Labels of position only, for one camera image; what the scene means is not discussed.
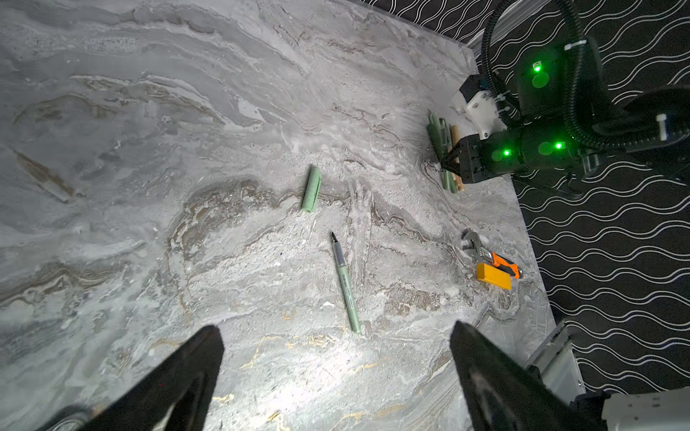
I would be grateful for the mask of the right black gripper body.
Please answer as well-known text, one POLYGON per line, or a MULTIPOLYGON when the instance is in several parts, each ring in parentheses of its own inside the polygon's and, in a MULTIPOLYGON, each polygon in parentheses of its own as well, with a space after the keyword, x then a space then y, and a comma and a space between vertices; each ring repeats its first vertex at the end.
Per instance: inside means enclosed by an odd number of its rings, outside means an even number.
POLYGON ((479 135, 460 138, 460 175, 466 183, 478 183, 503 174, 534 170, 537 138, 524 131, 501 131, 481 140, 479 135))

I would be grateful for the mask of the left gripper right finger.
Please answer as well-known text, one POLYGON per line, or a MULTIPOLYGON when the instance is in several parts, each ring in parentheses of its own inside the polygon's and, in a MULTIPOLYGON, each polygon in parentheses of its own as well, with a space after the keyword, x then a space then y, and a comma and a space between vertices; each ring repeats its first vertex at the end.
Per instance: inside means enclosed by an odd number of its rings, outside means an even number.
POLYGON ((475 430, 586 430, 567 407, 478 332, 457 321, 450 350, 475 430))

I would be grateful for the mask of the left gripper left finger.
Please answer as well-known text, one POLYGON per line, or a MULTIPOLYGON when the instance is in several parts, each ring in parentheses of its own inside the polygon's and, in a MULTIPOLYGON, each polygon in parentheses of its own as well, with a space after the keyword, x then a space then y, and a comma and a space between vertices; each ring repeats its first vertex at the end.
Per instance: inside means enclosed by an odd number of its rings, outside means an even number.
POLYGON ((204 429, 224 355, 219 328, 207 325, 84 430, 204 429))

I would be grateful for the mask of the green pen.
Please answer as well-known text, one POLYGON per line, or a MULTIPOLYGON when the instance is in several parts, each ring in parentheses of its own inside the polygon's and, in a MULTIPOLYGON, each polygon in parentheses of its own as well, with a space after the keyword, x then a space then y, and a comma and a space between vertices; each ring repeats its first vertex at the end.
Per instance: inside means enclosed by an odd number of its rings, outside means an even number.
POLYGON ((359 321, 359 314, 357 311, 357 307, 355 305, 349 267, 345 260, 341 243, 338 241, 335 233, 331 233, 331 240, 332 249, 334 249, 333 252, 336 263, 336 270, 341 286, 341 292, 345 303, 346 312, 348 314, 350 322, 350 328, 355 334, 360 335, 362 333, 362 330, 359 321))
MULTIPOLYGON (((438 128, 433 120, 432 114, 429 115, 429 124, 427 125, 427 131, 429 133, 429 139, 431 140, 431 145, 433 147, 434 154, 438 162, 440 163, 443 160, 442 147, 440 145, 440 133, 438 132, 438 128)), ((442 187, 444 190, 447 190, 449 188, 449 185, 447 185, 446 171, 443 168, 441 168, 440 173, 442 187)))

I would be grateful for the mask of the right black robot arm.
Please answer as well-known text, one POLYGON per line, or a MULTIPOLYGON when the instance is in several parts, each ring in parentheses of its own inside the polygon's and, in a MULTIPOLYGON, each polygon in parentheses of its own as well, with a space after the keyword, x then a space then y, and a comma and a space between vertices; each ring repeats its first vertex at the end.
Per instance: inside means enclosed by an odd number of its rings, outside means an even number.
POLYGON ((466 183, 553 169, 565 170, 573 182, 594 175, 607 158, 628 154, 688 183, 689 88, 659 88, 617 106, 596 41, 585 34, 574 5, 558 1, 567 39, 525 57, 511 93, 491 61, 492 35, 511 5, 501 1, 494 9, 483 32, 480 72, 461 88, 474 90, 464 96, 465 109, 485 100, 488 111, 473 116, 476 134, 440 154, 442 169, 466 183))

